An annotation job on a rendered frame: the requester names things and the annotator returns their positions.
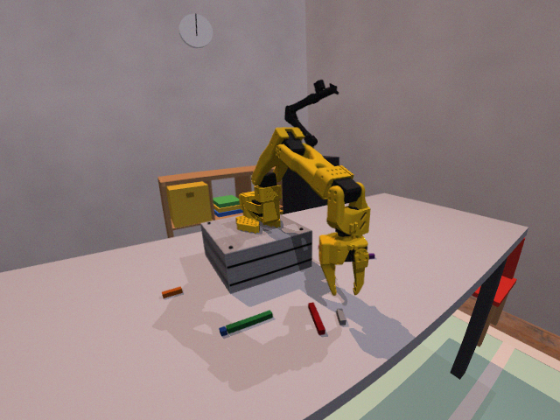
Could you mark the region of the green rod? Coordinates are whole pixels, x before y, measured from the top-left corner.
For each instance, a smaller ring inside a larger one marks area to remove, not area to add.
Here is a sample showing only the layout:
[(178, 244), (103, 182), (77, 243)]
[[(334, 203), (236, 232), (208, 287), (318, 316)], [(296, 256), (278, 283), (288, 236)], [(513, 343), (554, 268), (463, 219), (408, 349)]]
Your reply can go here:
[(244, 329), (246, 327), (261, 323), (267, 319), (272, 319), (273, 318), (273, 313), (271, 310), (269, 311), (265, 311), (262, 312), (260, 314), (257, 314), (255, 316), (249, 317), (249, 318), (245, 318), (243, 320), (234, 322), (232, 324), (226, 325), (227, 328), (227, 332), (228, 334), (239, 331), (241, 329)]

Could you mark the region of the orange rod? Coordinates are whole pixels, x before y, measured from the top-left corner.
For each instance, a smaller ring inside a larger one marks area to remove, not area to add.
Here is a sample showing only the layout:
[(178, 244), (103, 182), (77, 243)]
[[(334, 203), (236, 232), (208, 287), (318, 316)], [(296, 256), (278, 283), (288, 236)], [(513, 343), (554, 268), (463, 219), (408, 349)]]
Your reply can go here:
[(183, 293), (181, 286), (171, 290), (162, 291), (163, 298), (168, 298), (174, 295), (178, 295), (180, 293)]

